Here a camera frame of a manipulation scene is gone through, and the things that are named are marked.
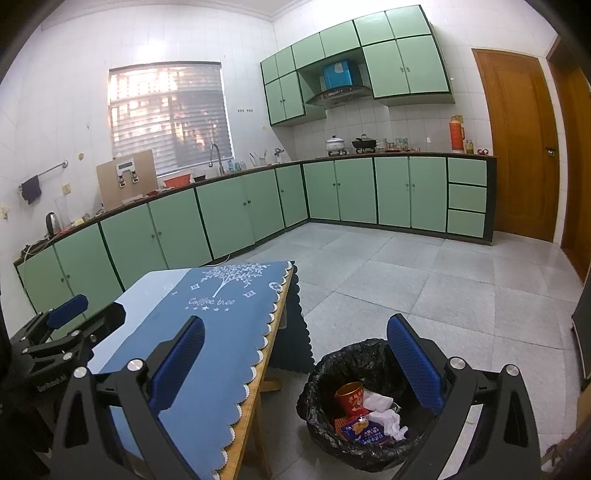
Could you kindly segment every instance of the black garbage bag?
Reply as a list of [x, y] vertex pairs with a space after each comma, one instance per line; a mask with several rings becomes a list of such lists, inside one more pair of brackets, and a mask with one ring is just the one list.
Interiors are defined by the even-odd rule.
[[[363, 387], [392, 397], [400, 405], [406, 440], [392, 445], [348, 443], [335, 432], [333, 420], [345, 416], [335, 399], [339, 387], [360, 381]], [[316, 365], [297, 402], [297, 413], [312, 440], [326, 453], [366, 472], [380, 472], [403, 463], [418, 445], [434, 415], [420, 406], [388, 342], [368, 339], [325, 355]]]

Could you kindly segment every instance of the pot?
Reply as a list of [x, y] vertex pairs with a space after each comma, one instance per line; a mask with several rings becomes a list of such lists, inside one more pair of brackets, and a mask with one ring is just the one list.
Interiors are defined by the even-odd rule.
[[328, 153], [341, 152], [343, 150], [345, 150], [345, 141], [342, 138], [333, 135], [333, 138], [329, 138], [326, 141], [326, 151]]

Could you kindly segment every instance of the red paper cup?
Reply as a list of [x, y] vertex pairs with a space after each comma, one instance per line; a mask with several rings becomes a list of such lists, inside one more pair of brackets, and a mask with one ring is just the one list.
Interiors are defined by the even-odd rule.
[[348, 416], [364, 415], [368, 412], [363, 407], [363, 384], [361, 382], [343, 385], [336, 391], [335, 398]]

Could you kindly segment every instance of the countertop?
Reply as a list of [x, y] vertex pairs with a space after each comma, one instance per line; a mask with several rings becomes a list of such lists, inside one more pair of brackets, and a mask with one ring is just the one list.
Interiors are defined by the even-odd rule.
[[[343, 160], [343, 159], [347, 159], [347, 158], [366, 158], [366, 157], [457, 157], [457, 158], [474, 158], [474, 159], [478, 159], [478, 160], [490, 160], [490, 159], [496, 160], [496, 157], [494, 157], [493, 155], [477, 155], [477, 154], [471, 155], [471, 154], [450, 153], [450, 152], [415, 152], [415, 151], [412, 151], [412, 152], [381, 152], [381, 153], [338, 155], [338, 156], [333, 156], [333, 157], [312, 158], [312, 159], [308, 159], [308, 160], [294, 160], [294, 161], [290, 161], [290, 162], [265, 165], [264, 167], [250, 168], [249, 170], [228, 173], [223, 176], [218, 176], [218, 177], [213, 177], [211, 179], [197, 181], [194, 183], [190, 183], [189, 185], [185, 185], [183, 187], [163, 190], [156, 195], [152, 195], [150, 197], [144, 197], [142, 199], [128, 203], [127, 205], [122, 205], [121, 207], [114, 208], [112, 210], [109, 210], [108, 212], [101, 213], [100, 215], [96, 215], [95, 217], [91, 218], [89, 221], [83, 223], [82, 225], [75, 226], [75, 227], [72, 227], [68, 230], [62, 231], [61, 233], [56, 235], [51, 240], [49, 240], [43, 244], [40, 244], [38, 247], [31, 248], [27, 254], [27, 257], [30, 258], [33, 255], [39, 253], [40, 251], [46, 249], [47, 247], [52, 246], [53, 244], [55, 244], [59, 240], [62, 240], [62, 239], [66, 238], [66, 237], [68, 237], [68, 236], [70, 236], [70, 235], [90, 226], [90, 225], [94, 225], [94, 224], [101, 222], [109, 217], [112, 217], [113, 215], [117, 215], [118, 213], [129, 210], [130, 208], [143, 205], [144, 203], [152, 202], [153, 200], [167, 197], [168, 195], [173, 195], [175, 193], [183, 192], [185, 190], [193, 189], [193, 188], [199, 187], [201, 185], [206, 185], [208, 183], [214, 183], [216, 181], [231, 179], [234, 177], [239, 177], [239, 176], [246, 175], [249, 173], [254, 173], [257, 171], [265, 171], [265, 170], [270, 170], [272, 168], [285, 167], [285, 166], [289, 166], [289, 165], [315, 163], [315, 162], [321, 162], [321, 161], [327, 161], [327, 160]], [[14, 265], [15, 266], [20, 265], [23, 262], [23, 257], [24, 256], [21, 254], [21, 256], [14, 262]]]

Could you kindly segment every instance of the wooden door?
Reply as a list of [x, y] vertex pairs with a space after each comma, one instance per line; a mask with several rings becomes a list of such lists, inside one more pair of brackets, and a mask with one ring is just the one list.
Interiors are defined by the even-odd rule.
[[473, 52], [497, 157], [495, 229], [551, 242], [558, 209], [558, 135], [540, 62], [504, 51]]
[[591, 261], [591, 95], [587, 79], [564, 44], [548, 57], [564, 119], [569, 186], [562, 248], [585, 279]]

